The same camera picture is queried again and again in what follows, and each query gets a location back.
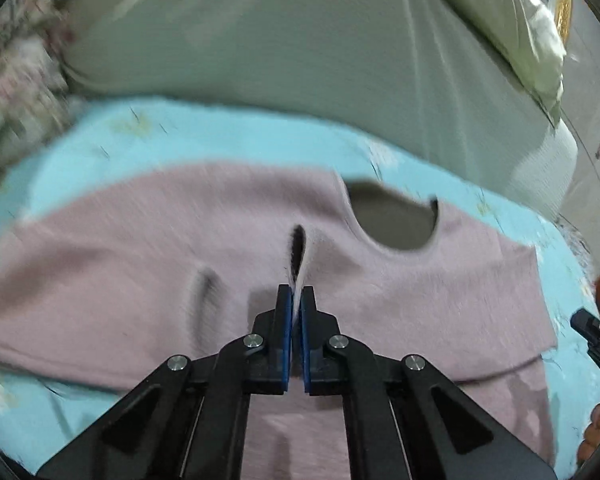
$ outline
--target bed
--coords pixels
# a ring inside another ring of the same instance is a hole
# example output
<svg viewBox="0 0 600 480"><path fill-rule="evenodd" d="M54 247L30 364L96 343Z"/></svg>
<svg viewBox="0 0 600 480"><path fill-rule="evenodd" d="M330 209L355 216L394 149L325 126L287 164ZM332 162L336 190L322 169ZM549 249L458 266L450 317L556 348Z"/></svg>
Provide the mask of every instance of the bed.
<svg viewBox="0 0 600 480"><path fill-rule="evenodd" d="M0 233L91 190L171 164L246 160L333 168L378 178L416 198L439 196L536 247L558 348L543 358L555 431L558 478L575 467L587 417L600 400L600 371L570 315L594 300L554 225L524 206L470 184L360 130L325 120L221 106L136 98L93 104L62 139L30 156L0 185ZM118 398L111 392L0 369L0 449L36 471Z"/></svg>

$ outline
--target human hand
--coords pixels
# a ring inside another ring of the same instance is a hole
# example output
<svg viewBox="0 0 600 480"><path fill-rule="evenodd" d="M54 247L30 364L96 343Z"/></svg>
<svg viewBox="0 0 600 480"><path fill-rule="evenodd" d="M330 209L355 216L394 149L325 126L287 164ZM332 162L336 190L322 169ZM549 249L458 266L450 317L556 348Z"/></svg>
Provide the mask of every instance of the human hand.
<svg viewBox="0 0 600 480"><path fill-rule="evenodd" d="M578 448L578 464L588 460L600 445L600 404L591 412L591 424L584 432L584 440Z"/></svg>

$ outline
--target floral blanket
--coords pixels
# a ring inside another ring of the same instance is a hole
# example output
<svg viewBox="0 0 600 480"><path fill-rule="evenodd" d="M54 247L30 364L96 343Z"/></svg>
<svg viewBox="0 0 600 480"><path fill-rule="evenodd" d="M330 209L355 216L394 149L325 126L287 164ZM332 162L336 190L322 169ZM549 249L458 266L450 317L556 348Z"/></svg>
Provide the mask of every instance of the floral blanket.
<svg viewBox="0 0 600 480"><path fill-rule="evenodd" d="M6 0L0 8L0 176L64 132L80 109L58 61L71 41L64 0Z"/></svg>

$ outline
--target gold frame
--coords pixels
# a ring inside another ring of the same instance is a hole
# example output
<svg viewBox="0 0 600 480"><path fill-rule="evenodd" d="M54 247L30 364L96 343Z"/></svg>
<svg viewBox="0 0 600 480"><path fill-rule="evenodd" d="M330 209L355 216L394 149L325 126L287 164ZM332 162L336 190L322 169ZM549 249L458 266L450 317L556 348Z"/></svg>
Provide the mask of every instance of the gold frame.
<svg viewBox="0 0 600 480"><path fill-rule="evenodd" d="M555 6L555 26L563 45L567 45L571 28L571 0L558 0Z"/></svg>

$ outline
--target white fabric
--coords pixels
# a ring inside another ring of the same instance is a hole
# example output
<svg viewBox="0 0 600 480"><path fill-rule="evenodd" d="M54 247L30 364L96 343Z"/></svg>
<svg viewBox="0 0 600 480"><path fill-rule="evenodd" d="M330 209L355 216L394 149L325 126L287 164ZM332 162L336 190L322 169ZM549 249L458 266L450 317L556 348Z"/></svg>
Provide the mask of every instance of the white fabric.
<svg viewBox="0 0 600 480"><path fill-rule="evenodd" d="M555 217L576 161L445 0L71 0L74 85L359 127Z"/></svg>
<svg viewBox="0 0 600 480"><path fill-rule="evenodd" d="M554 17L540 0L448 0L509 61L556 125L566 51Z"/></svg>

